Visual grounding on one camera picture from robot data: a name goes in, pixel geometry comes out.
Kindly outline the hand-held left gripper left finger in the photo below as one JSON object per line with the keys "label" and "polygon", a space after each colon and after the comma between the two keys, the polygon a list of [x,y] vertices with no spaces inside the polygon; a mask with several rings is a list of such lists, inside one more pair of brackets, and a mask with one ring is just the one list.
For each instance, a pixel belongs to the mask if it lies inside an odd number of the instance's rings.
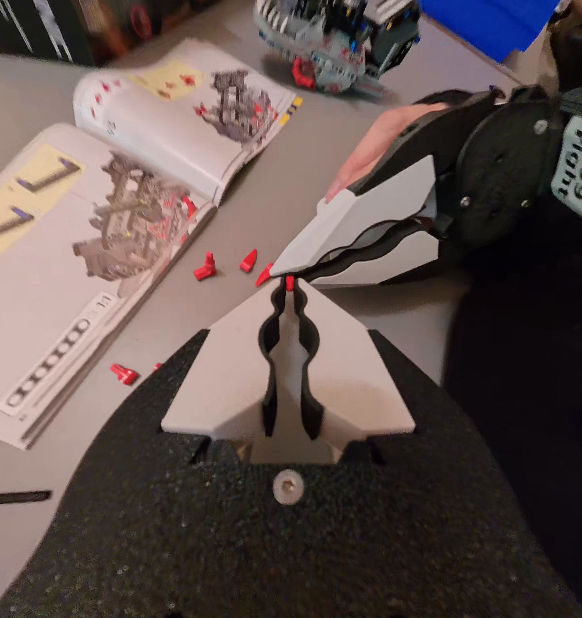
{"label": "hand-held left gripper left finger", "polygon": [[277,385],[271,351],[280,338],[285,282],[271,281],[209,328],[161,427],[211,440],[271,437]]}

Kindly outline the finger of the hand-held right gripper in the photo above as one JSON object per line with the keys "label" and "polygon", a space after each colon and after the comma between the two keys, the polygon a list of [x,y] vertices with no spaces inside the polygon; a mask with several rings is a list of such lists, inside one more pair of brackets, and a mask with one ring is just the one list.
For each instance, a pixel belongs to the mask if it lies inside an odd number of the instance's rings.
{"label": "finger of the hand-held right gripper", "polygon": [[426,205],[434,183],[434,159],[427,155],[363,195],[341,190],[282,251],[271,276],[299,273],[374,226],[410,219]]}
{"label": "finger of the hand-held right gripper", "polygon": [[364,287],[386,282],[439,257],[439,240],[420,222],[399,222],[375,242],[345,249],[299,274],[314,287]]}

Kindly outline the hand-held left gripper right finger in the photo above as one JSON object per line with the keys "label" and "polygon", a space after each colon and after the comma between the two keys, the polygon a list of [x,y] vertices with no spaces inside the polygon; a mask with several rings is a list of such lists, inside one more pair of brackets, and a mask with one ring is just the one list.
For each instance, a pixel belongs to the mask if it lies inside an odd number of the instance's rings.
{"label": "hand-held left gripper right finger", "polygon": [[296,281],[301,419],[311,439],[364,441],[416,424],[366,327],[309,283]]}

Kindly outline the person's right forearm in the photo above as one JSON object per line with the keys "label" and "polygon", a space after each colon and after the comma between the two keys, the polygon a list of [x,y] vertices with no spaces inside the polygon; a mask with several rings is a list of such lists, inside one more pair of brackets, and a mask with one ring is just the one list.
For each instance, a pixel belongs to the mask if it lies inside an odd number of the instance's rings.
{"label": "person's right forearm", "polygon": [[582,604],[582,239],[470,260],[444,386]]}

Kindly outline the grey desk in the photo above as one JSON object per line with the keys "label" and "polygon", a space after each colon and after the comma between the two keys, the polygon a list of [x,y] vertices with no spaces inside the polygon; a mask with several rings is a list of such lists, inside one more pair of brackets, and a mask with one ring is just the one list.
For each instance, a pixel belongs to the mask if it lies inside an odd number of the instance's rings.
{"label": "grey desk", "polygon": [[[202,38],[284,86],[293,87],[287,65],[266,56],[251,16],[251,1],[224,1],[143,45],[118,67],[152,64],[186,37]],[[217,215],[171,267],[151,296],[114,341],[28,451],[0,442],[0,492],[52,490],[50,500],[0,506],[0,598],[20,574],[52,521],[71,476],[97,433],[135,389],[120,384],[110,366],[118,363],[151,374],[202,328],[256,292],[256,274],[239,262],[257,249],[257,267],[273,262],[311,220],[339,168],[373,121],[389,106],[412,103],[435,91],[479,91],[490,85],[510,91],[537,81],[538,42],[522,54],[515,70],[496,66],[425,18],[421,41],[382,83],[391,101],[304,98],[289,126],[253,159],[229,186]],[[0,171],[42,129],[72,122],[72,92],[82,67],[0,56]],[[218,275],[197,282],[193,270],[207,251]],[[368,328],[378,329],[434,382],[441,383],[452,314],[466,290],[458,276],[443,276],[398,287],[330,290],[336,303]],[[280,320],[281,344],[273,351],[282,388],[272,438],[259,438],[253,463],[329,463],[326,444],[311,442],[299,416],[300,363],[304,349],[295,337],[293,298]]]}

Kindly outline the person's right hand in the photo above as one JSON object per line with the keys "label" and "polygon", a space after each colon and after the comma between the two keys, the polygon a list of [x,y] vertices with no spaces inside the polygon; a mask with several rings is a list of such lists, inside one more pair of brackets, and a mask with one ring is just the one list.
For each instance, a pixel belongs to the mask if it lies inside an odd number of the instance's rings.
{"label": "person's right hand", "polygon": [[381,114],[339,169],[327,190],[326,203],[369,173],[404,129],[428,113],[447,108],[446,103],[423,103],[389,109]]}

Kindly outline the large blue plastic bin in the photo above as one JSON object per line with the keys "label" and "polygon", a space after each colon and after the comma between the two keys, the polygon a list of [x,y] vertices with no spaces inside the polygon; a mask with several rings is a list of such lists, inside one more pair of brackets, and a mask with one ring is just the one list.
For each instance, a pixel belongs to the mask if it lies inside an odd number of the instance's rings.
{"label": "large blue plastic bin", "polygon": [[421,1],[423,12],[484,55],[503,62],[526,51],[559,1]]}

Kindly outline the grey toy brick vehicle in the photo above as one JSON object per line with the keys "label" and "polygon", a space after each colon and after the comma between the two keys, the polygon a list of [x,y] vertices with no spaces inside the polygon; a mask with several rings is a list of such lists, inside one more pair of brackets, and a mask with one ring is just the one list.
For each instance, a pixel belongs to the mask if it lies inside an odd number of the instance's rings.
{"label": "grey toy brick vehicle", "polygon": [[260,38],[301,89],[381,98],[380,78],[419,42],[420,1],[255,1]]}

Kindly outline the open instruction booklet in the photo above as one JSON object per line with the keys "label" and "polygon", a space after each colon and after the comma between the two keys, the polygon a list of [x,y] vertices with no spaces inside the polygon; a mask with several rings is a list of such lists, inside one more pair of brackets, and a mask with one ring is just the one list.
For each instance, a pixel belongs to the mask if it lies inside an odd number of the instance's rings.
{"label": "open instruction booklet", "polygon": [[81,77],[0,173],[0,441],[31,446],[300,103],[199,40]]}

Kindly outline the black flat strip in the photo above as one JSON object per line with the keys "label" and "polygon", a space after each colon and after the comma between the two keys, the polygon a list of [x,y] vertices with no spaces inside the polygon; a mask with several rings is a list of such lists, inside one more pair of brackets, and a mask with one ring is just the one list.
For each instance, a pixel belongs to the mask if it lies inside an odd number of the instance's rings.
{"label": "black flat strip", "polygon": [[0,505],[43,502],[49,500],[52,496],[52,490],[0,492]]}

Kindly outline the dark toy box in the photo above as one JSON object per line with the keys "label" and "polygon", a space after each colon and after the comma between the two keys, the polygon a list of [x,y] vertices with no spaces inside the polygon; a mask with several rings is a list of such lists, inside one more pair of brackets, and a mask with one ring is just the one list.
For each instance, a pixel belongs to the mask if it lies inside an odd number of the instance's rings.
{"label": "dark toy box", "polygon": [[0,1],[0,54],[98,67],[214,1]]}

